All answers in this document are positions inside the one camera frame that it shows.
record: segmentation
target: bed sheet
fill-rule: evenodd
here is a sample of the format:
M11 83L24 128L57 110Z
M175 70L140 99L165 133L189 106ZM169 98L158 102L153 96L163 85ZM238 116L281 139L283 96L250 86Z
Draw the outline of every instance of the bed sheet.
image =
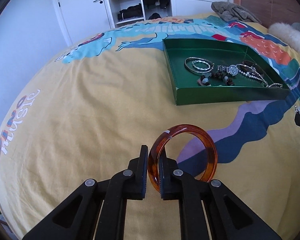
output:
M247 44L291 89L285 100L175 106L164 38ZM300 54L258 24L215 15L167 17L100 33L53 58L16 98L0 127L0 209L21 239L83 181L111 178L142 144L177 124L208 131L220 179L284 240L300 230ZM198 176L204 146L179 135L166 146ZM180 239L177 201L147 181L128 201L125 239Z

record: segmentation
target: watch face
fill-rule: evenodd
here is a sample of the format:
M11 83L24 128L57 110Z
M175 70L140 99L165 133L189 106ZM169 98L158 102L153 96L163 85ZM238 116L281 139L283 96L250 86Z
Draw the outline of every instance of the watch face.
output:
M232 76L235 76L237 73L239 73L239 70L237 69L237 67L235 65L230 65L229 66L229 74L231 74Z

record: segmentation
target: triangular cutout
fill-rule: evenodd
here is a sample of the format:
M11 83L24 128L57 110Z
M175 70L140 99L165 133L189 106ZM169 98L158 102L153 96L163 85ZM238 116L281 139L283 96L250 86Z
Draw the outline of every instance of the triangular cutout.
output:
M237 230L247 227L253 223L252 219L228 196L224 197L224 202L232 219L233 225Z
M68 206L55 215L52 221L63 228L71 227L75 215L80 207L82 198L83 197L81 195L77 196Z

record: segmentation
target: white door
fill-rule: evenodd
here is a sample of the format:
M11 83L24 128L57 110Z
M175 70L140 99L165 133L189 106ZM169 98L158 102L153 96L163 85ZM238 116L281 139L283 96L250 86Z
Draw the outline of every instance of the white door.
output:
M110 30L104 0L58 0L72 43Z

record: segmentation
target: green box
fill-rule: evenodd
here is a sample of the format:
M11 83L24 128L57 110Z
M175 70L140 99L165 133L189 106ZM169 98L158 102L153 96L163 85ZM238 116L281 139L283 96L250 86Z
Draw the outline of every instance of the green box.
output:
M290 89L276 71L246 45L205 39L164 39L163 51L176 105L278 100L285 99L290 93ZM235 65L243 60L250 60L263 69L264 79L269 85L280 83L283 88L266 88L260 82L241 74L233 77L235 86L225 86L223 81L210 77L211 86L202 87L197 84L200 75L184 67L184 61L188 57L205 58L213 62L214 66Z

